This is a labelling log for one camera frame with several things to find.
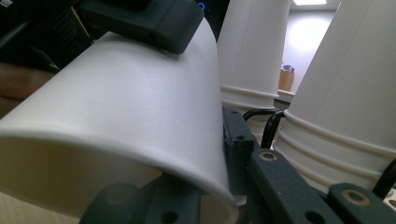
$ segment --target white wall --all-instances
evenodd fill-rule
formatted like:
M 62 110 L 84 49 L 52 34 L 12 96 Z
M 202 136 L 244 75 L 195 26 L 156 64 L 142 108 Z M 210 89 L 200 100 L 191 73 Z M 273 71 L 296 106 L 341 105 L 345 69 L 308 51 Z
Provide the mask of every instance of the white wall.
M 290 91 L 296 92 L 335 11 L 292 11 L 283 51 L 284 64 L 294 67 Z

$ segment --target screw hole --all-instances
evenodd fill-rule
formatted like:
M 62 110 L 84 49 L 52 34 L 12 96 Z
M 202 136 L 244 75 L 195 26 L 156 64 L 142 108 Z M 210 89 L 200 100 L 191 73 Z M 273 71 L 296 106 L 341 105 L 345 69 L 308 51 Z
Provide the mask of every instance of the screw hole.
M 341 193 L 348 202 L 357 206 L 369 206 L 371 204 L 366 195 L 354 189 L 344 189 Z
M 175 212 L 165 212 L 161 217 L 163 224 L 174 224 L 178 219 L 178 214 Z
M 264 160 L 264 161 L 276 161 L 277 160 L 276 154 L 274 154 L 272 152 L 262 152 L 262 153 L 260 153 L 259 157 L 262 158 L 262 160 Z
M 305 214 L 306 219 L 312 224 L 324 224 L 324 218 L 316 212 L 307 212 Z

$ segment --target paper cup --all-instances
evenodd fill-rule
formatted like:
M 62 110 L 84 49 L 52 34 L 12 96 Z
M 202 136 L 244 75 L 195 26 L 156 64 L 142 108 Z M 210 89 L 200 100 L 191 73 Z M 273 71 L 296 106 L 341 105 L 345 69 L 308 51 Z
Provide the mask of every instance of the paper cup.
M 396 2 L 341 4 L 297 91 L 275 149 L 315 187 L 371 189 L 396 158 Z
M 178 56 L 107 34 L 0 121 L 0 189 L 80 217 L 105 187 L 166 172 L 208 192 L 201 223 L 234 223 L 222 141 L 205 20 Z
M 274 108 L 290 0 L 231 0 L 218 41 L 221 101 L 242 113 Z M 257 139 L 267 116 L 247 124 Z

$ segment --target ceiling light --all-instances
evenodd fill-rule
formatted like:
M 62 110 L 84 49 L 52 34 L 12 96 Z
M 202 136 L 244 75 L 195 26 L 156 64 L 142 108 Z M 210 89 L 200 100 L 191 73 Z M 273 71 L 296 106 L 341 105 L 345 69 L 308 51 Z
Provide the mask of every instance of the ceiling light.
M 324 5 L 326 0 L 293 0 L 297 6 Z

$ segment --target cup stack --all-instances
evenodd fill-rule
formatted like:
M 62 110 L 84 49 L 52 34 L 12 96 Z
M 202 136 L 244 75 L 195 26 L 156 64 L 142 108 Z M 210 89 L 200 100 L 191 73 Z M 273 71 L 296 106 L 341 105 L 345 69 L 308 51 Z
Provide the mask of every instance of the cup stack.
M 218 42 L 221 100 L 242 113 L 274 108 L 290 0 L 231 0 Z M 262 138 L 266 118 L 249 127 Z
M 317 189 L 371 189 L 396 158 L 396 2 L 343 1 L 275 149 Z

